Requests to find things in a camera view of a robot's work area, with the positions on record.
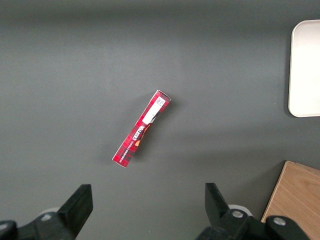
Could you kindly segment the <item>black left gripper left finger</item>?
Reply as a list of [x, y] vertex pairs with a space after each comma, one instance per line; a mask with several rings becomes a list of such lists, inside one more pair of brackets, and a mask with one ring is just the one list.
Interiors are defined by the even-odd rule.
[[13, 220], [0, 222], [2, 240], [75, 240], [93, 211], [92, 186], [82, 184], [57, 210], [40, 214], [18, 227]]

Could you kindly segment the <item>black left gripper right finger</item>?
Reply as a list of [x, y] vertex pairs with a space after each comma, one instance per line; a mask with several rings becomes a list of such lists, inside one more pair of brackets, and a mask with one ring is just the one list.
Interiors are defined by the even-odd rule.
[[308, 240], [309, 237], [292, 219], [271, 215], [265, 222], [244, 210], [231, 209], [215, 183], [205, 184], [205, 211], [210, 226], [198, 240]]

